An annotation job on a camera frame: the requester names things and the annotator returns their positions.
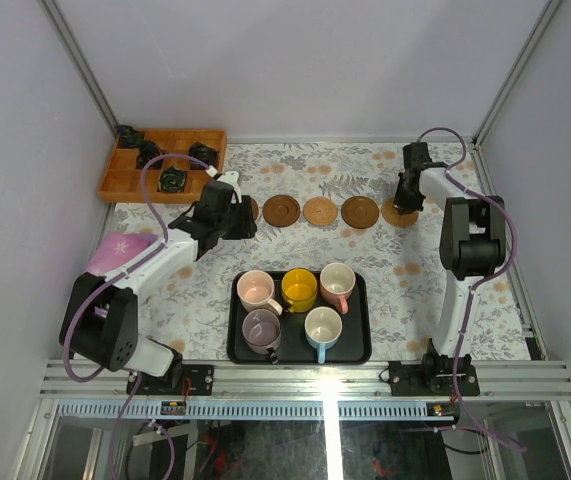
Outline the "brown wooden coaster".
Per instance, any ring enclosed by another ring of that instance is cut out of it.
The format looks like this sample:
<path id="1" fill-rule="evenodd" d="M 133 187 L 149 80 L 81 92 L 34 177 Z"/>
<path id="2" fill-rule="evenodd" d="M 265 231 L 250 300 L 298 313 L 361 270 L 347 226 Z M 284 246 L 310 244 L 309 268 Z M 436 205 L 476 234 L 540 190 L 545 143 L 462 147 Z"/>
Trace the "brown wooden coaster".
<path id="1" fill-rule="evenodd" d="M 258 203 L 256 202 L 255 199 L 253 199 L 251 196 L 249 195 L 244 195 L 243 196 L 244 200 L 247 200 L 249 202 L 249 204 L 251 205 L 251 214 L 252 214 L 252 218 L 253 221 L 255 222 L 259 216 L 259 206 Z"/>
<path id="2" fill-rule="evenodd" d="M 293 225 L 300 217 L 300 205 L 289 195 L 275 195 L 263 205 L 265 221 L 277 228 Z"/>
<path id="3" fill-rule="evenodd" d="M 355 229 L 368 229 L 379 219 L 379 207 L 374 200 L 365 196 L 353 196 L 341 207 L 341 216 L 347 225 Z"/>

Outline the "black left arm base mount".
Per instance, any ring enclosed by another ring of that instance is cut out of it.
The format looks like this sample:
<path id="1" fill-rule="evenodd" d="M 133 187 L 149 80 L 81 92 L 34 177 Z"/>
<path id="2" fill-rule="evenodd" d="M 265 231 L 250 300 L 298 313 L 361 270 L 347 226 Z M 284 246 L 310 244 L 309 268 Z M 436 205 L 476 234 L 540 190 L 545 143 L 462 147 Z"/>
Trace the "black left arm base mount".
<path id="1" fill-rule="evenodd" d="M 142 374 L 136 395 L 170 396 L 180 398 L 211 396 L 214 385 L 214 366 L 207 364 L 178 364 L 167 373 L 155 377 Z"/>

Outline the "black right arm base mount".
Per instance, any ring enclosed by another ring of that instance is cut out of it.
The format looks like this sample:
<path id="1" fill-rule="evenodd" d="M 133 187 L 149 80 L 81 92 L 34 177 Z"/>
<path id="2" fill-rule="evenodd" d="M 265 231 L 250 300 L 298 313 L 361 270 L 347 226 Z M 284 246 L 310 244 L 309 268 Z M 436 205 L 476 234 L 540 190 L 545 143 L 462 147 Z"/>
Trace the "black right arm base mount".
<path id="1" fill-rule="evenodd" d="M 480 395 L 479 377 L 469 354 L 454 358 L 427 352 L 419 364 L 389 361 L 379 379 L 397 397 Z"/>

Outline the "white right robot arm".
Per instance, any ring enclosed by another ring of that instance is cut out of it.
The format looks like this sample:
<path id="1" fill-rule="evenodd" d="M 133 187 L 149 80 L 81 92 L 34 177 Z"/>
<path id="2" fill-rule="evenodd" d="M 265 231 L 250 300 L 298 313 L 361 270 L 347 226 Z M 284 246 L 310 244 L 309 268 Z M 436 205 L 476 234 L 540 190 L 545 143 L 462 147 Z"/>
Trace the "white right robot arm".
<path id="1" fill-rule="evenodd" d="M 435 335 L 418 365 L 391 362 L 391 394 L 399 397 L 477 396 L 467 333 L 478 300 L 480 282 L 490 279 L 506 259 L 504 201 L 484 197 L 448 177 L 448 166 L 434 162 L 425 142 L 402 149 L 404 170 L 386 219 L 408 227 L 418 219 L 426 199 L 443 212 L 439 258 L 446 271 L 446 290 Z"/>

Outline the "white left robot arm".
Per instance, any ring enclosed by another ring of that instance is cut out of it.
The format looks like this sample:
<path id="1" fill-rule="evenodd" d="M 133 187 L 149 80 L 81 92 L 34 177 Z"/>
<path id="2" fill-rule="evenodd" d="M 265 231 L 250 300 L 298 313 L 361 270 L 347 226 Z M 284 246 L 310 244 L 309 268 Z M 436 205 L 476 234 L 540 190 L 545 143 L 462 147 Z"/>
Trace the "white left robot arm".
<path id="1" fill-rule="evenodd" d="M 99 371 L 145 374 L 162 394 L 182 387 L 182 354 L 139 333 L 140 307 L 169 277 L 219 241 L 250 239 L 257 226 L 251 197 L 221 178 L 206 183 L 199 200 L 162 226 L 161 238 L 124 265 L 76 279 L 59 334 L 64 365 L 73 380 L 87 382 L 97 374 L 74 373 L 71 352 L 93 361 Z"/>

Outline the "pink mug cream inside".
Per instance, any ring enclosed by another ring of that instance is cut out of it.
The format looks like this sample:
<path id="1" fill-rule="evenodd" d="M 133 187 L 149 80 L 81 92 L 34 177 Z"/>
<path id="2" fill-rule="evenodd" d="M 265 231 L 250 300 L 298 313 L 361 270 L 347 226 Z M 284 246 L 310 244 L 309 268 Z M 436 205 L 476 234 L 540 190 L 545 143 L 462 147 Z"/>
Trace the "pink mug cream inside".
<path id="1" fill-rule="evenodd" d="M 331 263 L 320 273 L 320 287 L 323 299 L 341 315 L 348 313 L 348 300 L 356 285 L 355 272 L 346 264 Z"/>

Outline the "blue mug cream inside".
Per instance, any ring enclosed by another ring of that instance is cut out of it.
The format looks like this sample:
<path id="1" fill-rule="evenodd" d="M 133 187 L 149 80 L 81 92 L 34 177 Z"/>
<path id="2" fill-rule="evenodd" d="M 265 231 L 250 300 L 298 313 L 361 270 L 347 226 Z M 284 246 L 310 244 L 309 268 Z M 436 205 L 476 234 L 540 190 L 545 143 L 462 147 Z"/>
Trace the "blue mug cream inside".
<path id="1" fill-rule="evenodd" d="M 342 333 L 342 319 L 337 311 L 329 307 L 316 307 L 304 321 L 305 337 L 316 352 L 318 364 L 324 364 L 327 352 L 337 343 Z"/>

